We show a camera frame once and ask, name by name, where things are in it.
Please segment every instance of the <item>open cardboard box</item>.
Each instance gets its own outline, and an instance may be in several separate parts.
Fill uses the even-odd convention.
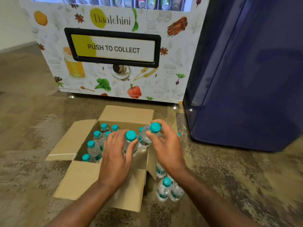
[[[82,162],[87,153],[87,142],[102,123],[117,124],[120,129],[134,130],[150,124],[153,110],[107,105],[98,120],[76,121],[47,156],[47,161],[71,160],[71,164],[58,186],[54,197],[77,200],[97,179],[100,163]],[[146,171],[156,179],[157,157],[152,146],[145,153],[137,153],[127,180],[106,206],[140,212]]]

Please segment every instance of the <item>person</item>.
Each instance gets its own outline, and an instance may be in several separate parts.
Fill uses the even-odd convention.
[[[158,161],[187,193],[209,226],[260,226],[202,182],[186,166],[180,138],[165,121],[156,119],[152,122],[161,124],[161,133],[164,134],[157,137],[150,131],[146,132],[152,141]],[[78,200],[53,219],[48,227],[82,227],[91,223],[99,210],[122,185],[130,171],[133,150],[138,140],[130,143],[124,155],[122,149],[126,132],[127,130],[119,130],[108,135],[104,143],[98,180]]]

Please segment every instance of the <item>floor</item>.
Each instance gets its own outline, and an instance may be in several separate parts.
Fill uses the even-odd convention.
[[[154,109],[181,134],[186,163],[262,226],[303,225],[303,138],[268,154],[196,143],[185,114],[165,104],[58,91],[38,47],[0,54],[0,226],[44,226],[71,201],[53,194],[70,162],[44,161],[75,120],[97,119],[107,104]],[[91,226],[207,226],[185,195],[157,201],[148,177],[140,213],[102,209]]]

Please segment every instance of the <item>honey jar illustration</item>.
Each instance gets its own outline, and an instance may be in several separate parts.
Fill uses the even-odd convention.
[[[63,48],[64,60],[71,76],[76,78],[84,78],[85,72],[82,62],[75,61],[73,55],[71,54],[71,49],[69,47]]]
[[[167,36],[175,36],[178,33],[185,30],[187,26],[187,18],[181,17],[179,20],[172,23],[172,25],[167,27]]]

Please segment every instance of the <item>green can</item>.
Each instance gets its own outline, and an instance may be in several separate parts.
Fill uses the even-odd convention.
[[[147,8],[154,9],[156,6],[157,0],[147,0]]]
[[[122,0],[115,0],[115,4],[117,7],[121,7],[122,6]]]
[[[161,0],[161,7],[162,10],[168,10],[169,9],[169,0]]]

